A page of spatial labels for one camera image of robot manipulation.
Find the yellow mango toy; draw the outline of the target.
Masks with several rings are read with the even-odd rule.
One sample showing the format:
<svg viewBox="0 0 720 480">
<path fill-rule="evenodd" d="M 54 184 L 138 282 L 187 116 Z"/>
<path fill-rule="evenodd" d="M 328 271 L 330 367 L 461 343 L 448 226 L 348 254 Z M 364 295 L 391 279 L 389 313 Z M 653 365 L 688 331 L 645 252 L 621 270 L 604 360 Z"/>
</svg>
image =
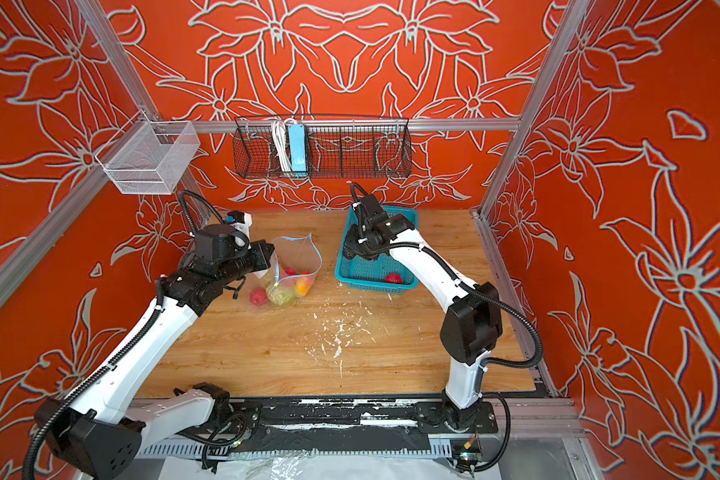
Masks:
<svg viewBox="0 0 720 480">
<path fill-rule="evenodd" d="M 259 278 L 259 281 L 260 281 L 260 284 L 262 285 L 262 287 L 265 289 L 272 288 L 273 285 L 275 284 L 274 275 L 271 273 L 263 275 L 262 277 Z"/>
</svg>

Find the clear zip top bag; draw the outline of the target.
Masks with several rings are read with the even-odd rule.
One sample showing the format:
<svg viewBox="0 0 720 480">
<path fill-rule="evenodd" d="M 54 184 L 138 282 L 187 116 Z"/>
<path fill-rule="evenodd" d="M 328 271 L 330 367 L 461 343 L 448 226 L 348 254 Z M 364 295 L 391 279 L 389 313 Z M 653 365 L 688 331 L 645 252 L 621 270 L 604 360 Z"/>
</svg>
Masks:
<svg viewBox="0 0 720 480">
<path fill-rule="evenodd" d="M 272 243 L 275 250 L 270 257 L 270 267 L 255 273 L 256 281 L 249 294 L 250 302 L 257 307 L 284 307 L 303 299 L 323 265 L 322 255 L 311 234 L 281 236 Z"/>
</svg>

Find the red apple toy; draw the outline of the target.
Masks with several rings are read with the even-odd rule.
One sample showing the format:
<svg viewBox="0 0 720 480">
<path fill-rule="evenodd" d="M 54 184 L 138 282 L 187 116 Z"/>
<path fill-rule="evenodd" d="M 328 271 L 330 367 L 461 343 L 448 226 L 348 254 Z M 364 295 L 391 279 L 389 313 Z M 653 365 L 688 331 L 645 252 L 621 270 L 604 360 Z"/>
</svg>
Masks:
<svg viewBox="0 0 720 480">
<path fill-rule="evenodd" d="M 264 288 L 256 288 L 250 292 L 249 301 L 256 307 L 261 307 L 269 302 L 267 292 Z"/>
</svg>

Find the green cabbage toy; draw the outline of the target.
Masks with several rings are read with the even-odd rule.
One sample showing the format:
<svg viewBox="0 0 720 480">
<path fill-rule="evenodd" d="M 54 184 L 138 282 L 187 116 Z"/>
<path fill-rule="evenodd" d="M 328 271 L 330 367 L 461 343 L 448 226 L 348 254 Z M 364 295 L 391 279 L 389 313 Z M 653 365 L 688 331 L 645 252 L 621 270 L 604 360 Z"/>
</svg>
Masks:
<svg viewBox="0 0 720 480">
<path fill-rule="evenodd" d="M 268 300 L 276 306 L 286 306 L 298 299 L 298 295 L 293 287 L 272 285 L 267 287 L 265 292 Z"/>
</svg>

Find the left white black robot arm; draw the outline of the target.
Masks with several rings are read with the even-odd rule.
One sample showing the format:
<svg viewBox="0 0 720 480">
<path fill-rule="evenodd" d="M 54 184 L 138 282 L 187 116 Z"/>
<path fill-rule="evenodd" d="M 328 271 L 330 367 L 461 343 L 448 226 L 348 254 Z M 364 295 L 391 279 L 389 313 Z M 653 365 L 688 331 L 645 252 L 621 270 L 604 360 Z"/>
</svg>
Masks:
<svg viewBox="0 0 720 480">
<path fill-rule="evenodd" d="M 250 214 L 233 210 L 200 227 L 188 198 L 206 200 L 186 190 L 177 194 L 193 251 L 181 268 L 156 280 L 144 315 L 99 367 L 63 399 L 38 408 L 23 478 L 34 478 L 43 447 L 94 479 L 114 479 L 142 449 L 174 435 L 210 450 L 230 447 L 249 431 L 247 415 L 232 407 L 229 392 L 207 382 L 146 407 L 131 404 L 170 347 L 223 292 L 239 293 L 248 275 L 261 276 L 271 266 L 275 247 L 250 239 Z"/>
</svg>

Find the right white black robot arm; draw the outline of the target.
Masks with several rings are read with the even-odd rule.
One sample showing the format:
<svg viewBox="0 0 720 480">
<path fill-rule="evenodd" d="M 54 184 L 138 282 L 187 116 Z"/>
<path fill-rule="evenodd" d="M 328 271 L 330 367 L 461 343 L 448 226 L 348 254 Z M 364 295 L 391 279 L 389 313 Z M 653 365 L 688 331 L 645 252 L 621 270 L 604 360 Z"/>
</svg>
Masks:
<svg viewBox="0 0 720 480">
<path fill-rule="evenodd" d="M 391 257 L 426 287 L 444 311 L 440 340 L 450 356 L 450 367 L 443 391 L 443 410 L 452 429 L 464 430 L 479 410 L 487 367 L 537 366 L 544 354 L 541 336 L 524 314 L 500 300 L 491 283 L 476 283 L 441 257 L 404 215 L 388 213 L 375 195 L 355 182 L 350 184 L 350 195 L 355 222 L 344 235 L 342 255 L 367 261 L 384 255 Z M 503 313 L 514 317 L 530 335 L 533 341 L 530 358 L 509 360 L 493 356 L 492 351 L 503 335 Z"/>
</svg>

